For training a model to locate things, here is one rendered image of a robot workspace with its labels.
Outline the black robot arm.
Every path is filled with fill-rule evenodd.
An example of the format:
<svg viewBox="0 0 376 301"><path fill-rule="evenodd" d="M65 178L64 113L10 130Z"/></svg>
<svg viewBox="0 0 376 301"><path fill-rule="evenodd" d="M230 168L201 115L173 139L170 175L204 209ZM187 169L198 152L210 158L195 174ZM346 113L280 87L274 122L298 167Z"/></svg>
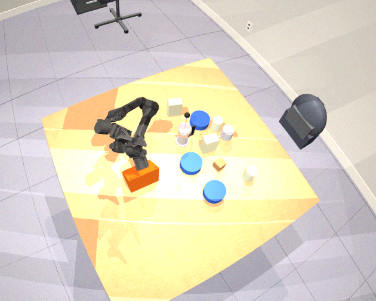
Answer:
<svg viewBox="0 0 376 301"><path fill-rule="evenodd" d="M95 133L106 135L109 134L113 125L116 124L114 122L124 119L128 112L134 110L137 107L142 110L143 116L137 127L135 135L138 133L144 136L149 126L150 120L156 115L159 110L159 105L156 102L144 97L138 97L122 107L108 111L107 117L104 120L97 119L94 127ZM142 146L138 149L132 146L131 142L129 141L123 142L115 140L113 143L109 144L109 148L116 153L126 153L126 155L130 159L133 159L137 171L149 168L149 162L146 157L147 150L143 149Z"/></svg>

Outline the grey cylinder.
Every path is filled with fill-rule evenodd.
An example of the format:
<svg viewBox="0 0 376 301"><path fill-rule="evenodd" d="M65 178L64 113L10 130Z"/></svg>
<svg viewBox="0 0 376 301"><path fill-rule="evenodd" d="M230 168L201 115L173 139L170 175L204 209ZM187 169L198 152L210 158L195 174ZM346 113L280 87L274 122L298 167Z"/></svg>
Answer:
<svg viewBox="0 0 376 301"><path fill-rule="evenodd" d="M233 126L225 125L223 126L221 130L220 136L223 140L229 141L232 138L234 132L235 132L235 129L233 128Z"/></svg>

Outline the white cube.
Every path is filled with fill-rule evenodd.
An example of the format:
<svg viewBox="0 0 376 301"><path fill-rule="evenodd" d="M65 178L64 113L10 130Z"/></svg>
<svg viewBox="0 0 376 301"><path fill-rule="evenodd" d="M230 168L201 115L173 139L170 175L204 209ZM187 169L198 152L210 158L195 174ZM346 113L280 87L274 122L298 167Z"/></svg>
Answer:
<svg viewBox="0 0 376 301"><path fill-rule="evenodd" d="M167 114L168 117L171 116L181 116L183 103L181 98L178 99L168 99Z"/></svg>
<svg viewBox="0 0 376 301"><path fill-rule="evenodd" d="M208 153L208 152L215 151L217 146L218 146L219 141L220 140L219 140L216 133L210 134L210 135L207 135L207 136L203 136L202 141L201 141L201 145L200 145L200 149L201 149L202 153L205 154L205 153Z"/></svg>

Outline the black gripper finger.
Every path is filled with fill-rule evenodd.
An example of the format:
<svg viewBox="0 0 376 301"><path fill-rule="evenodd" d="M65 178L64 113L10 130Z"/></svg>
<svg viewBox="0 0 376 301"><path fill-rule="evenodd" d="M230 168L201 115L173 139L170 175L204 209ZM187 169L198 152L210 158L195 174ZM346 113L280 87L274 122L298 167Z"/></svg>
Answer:
<svg viewBox="0 0 376 301"><path fill-rule="evenodd" d="M140 146L144 146L144 147L147 146L147 144L146 144L146 142L144 140L144 136L142 136L142 135L139 135L137 143L135 144L136 148L139 148Z"/></svg>
<svg viewBox="0 0 376 301"><path fill-rule="evenodd" d="M115 134L115 140L120 141L122 139L132 141L132 137L129 135L127 130L124 127L119 126Z"/></svg>

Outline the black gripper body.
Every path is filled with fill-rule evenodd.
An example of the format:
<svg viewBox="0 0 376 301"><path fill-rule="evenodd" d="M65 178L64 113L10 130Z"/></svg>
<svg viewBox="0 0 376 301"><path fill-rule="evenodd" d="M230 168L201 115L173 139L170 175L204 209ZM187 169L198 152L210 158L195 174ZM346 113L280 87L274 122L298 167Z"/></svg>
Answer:
<svg viewBox="0 0 376 301"><path fill-rule="evenodd" d="M116 132L117 132L119 126L121 126L121 125L118 125L118 124L114 124L114 125L113 125L113 127L112 127L112 129L111 129L111 131L110 131L110 133L109 133L110 138L115 139L115 134L116 134ZM122 126L121 126L121 127L122 127ZM131 136L132 131L128 130L127 128L125 128L125 129L127 130L127 132L129 133L129 135ZM135 146L135 144L137 143L137 140L138 140L139 135L140 135L140 134L137 133L134 137L132 137L132 141L129 141L129 140L128 140L129 142L131 142L131 145L132 145L132 146ZM123 141L123 142L127 142L127 140L123 140L123 139L122 139L121 141Z"/></svg>

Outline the blue cylinder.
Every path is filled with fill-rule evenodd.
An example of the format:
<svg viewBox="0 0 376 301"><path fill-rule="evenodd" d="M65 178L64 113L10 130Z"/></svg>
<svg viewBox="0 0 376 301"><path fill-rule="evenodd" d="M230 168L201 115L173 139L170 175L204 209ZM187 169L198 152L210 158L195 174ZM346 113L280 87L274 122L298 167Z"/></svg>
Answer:
<svg viewBox="0 0 376 301"><path fill-rule="evenodd" d="M190 125L196 125L195 130L202 131L208 128L210 122L210 116L202 111L197 110L190 116Z"/></svg>
<svg viewBox="0 0 376 301"><path fill-rule="evenodd" d="M203 196L206 201L217 204L226 196L226 187L219 180L211 180L206 183L203 189Z"/></svg>
<svg viewBox="0 0 376 301"><path fill-rule="evenodd" d="M185 153L180 160L180 168L184 174L198 174L202 167L202 158L194 152Z"/></svg>

